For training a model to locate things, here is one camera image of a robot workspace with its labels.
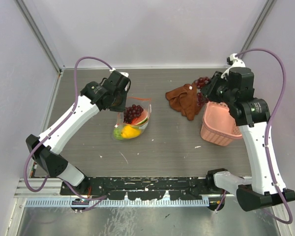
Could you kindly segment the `dark red grapes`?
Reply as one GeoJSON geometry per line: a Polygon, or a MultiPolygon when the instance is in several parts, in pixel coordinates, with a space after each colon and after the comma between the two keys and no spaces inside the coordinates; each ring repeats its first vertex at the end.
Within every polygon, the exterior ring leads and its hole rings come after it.
{"type": "Polygon", "coordinates": [[[126,108],[123,112],[123,122],[131,124],[132,120],[138,116],[140,116],[143,108],[140,105],[133,104],[126,108]]]}
{"type": "Polygon", "coordinates": [[[210,81],[209,77],[200,77],[194,81],[194,83],[197,87],[197,101],[198,101],[198,106],[200,108],[202,108],[208,102],[208,99],[205,98],[205,96],[202,94],[202,88],[206,84],[208,84],[209,81],[210,81]]]}

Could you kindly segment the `clear orange zip bag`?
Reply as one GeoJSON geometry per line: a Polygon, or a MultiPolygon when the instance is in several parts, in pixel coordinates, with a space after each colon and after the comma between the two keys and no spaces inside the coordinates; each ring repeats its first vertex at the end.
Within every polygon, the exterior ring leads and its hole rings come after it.
{"type": "Polygon", "coordinates": [[[125,110],[118,113],[113,137],[130,140],[143,134],[151,115],[151,98],[127,97],[125,110]]]}

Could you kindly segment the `red watermelon slice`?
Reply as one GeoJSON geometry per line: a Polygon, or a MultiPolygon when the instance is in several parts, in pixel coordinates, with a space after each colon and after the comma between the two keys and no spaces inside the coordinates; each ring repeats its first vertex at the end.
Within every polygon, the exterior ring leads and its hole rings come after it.
{"type": "Polygon", "coordinates": [[[142,125],[146,123],[149,119],[149,112],[147,110],[143,110],[140,116],[134,118],[131,122],[132,125],[142,125]]]}

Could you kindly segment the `green bumpy fruit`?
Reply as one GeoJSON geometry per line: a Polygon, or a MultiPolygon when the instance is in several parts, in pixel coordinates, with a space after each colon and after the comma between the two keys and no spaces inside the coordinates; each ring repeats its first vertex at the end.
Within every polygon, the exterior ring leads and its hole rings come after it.
{"type": "Polygon", "coordinates": [[[114,129],[113,136],[116,140],[123,140],[123,137],[121,135],[121,130],[119,128],[114,129]]]}

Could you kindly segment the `yellow lemon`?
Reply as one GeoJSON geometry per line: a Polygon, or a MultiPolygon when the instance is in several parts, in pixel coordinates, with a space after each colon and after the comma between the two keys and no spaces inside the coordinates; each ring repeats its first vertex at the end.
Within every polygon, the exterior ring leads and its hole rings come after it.
{"type": "Polygon", "coordinates": [[[121,130],[121,137],[123,139],[133,139],[140,136],[141,130],[134,128],[130,125],[126,125],[121,130]]]}

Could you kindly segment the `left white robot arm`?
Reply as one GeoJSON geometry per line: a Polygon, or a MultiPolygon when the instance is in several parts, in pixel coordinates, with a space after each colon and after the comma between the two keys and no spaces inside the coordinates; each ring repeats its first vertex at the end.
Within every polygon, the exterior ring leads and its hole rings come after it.
{"type": "Polygon", "coordinates": [[[49,129],[39,136],[29,135],[26,139],[31,158],[49,177],[62,179],[78,195],[88,191],[89,179],[60,153],[72,136],[100,111],[125,110],[131,86],[128,76],[128,73],[111,70],[110,76],[101,83],[86,84],[73,105],[49,129]]]}

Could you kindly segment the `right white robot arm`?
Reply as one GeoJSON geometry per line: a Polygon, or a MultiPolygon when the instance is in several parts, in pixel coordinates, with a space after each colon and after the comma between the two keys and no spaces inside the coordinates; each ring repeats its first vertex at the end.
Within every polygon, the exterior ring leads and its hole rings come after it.
{"type": "Polygon", "coordinates": [[[233,67],[224,75],[216,71],[202,88],[210,102],[225,103],[243,136],[252,179],[243,179],[226,169],[208,171],[206,189],[221,189],[236,196],[244,211],[272,207],[295,200],[278,170],[270,137],[271,112],[265,100],[254,96],[254,73],[247,67],[233,67]]]}

